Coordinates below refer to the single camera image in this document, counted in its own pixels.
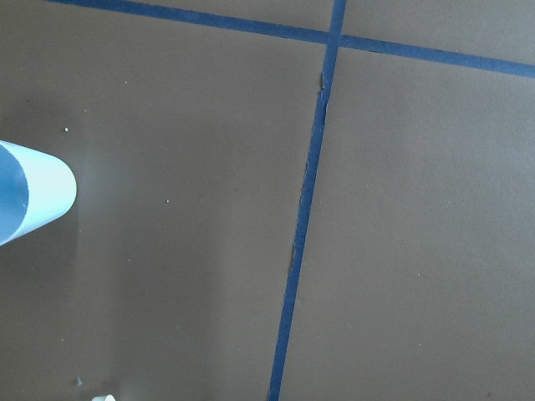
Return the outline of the light blue cup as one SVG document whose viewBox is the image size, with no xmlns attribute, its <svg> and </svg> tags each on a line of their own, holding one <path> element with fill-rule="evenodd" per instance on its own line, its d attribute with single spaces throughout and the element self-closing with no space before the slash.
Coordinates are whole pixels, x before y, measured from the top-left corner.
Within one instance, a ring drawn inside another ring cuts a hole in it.
<svg viewBox="0 0 535 401">
<path fill-rule="evenodd" d="M 77 184 L 59 158 L 1 142 L 1 244 L 63 216 L 74 204 Z"/>
</svg>

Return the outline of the blue tape strip crosswise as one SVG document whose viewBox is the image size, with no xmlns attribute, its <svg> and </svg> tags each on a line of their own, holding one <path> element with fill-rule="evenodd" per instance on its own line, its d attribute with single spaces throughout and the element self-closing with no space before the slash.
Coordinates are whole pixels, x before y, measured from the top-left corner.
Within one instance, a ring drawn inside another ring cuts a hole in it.
<svg viewBox="0 0 535 401">
<path fill-rule="evenodd" d="M 247 18 L 236 18 L 214 13 L 203 13 L 182 8 L 171 8 L 156 4 L 134 1 L 64 1 L 63 4 L 189 23 L 211 28 L 254 33 L 307 43 L 326 44 L 328 42 L 328 33 L 326 31 L 262 22 Z M 518 63 L 499 58 L 488 58 L 469 53 L 458 53 L 345 34 L 340 36 L 339 46 L 341 48 L 386 54 L 401 58 L 455 65 L 469 69 L 478 69 L 529 79 L 534 78 L 534 66 L 532 64 Z"/>
</svg>

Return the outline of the blue tape strip lengthwise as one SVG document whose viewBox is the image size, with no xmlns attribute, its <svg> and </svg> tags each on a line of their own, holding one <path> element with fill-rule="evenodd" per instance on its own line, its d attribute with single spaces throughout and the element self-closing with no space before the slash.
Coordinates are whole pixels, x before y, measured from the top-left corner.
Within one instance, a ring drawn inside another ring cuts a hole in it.
<svg viewBox="0 0 535 401">
<path fill-rule="evenodd" d="M 313 117 L 313 126 L 309 141 L 306 168 L 298 203 L 296 228 L 293 237 L 293 254 L 288 268 L 286 287 L 283 297 L 278 336 L 273 355 L 273 365 L 267 391 L 267 400 L 278 400 L 283 382 L 284 368 L 292 330 L 293 313 L 298 295 L 298 284 L 303 264 L 303 255 L 308 234 L 308 224 L 313 204 L 313 194 L 318 174 L 318 166 L 324 140 L 325 120 L 331 97 L 334 72 L 342 36 L 344 15 L 347 3 L 343 0 L 334 2 L 331 12 L 324 61 L 321 70 L 321 84 L 317 96 Z"/>
</svg>

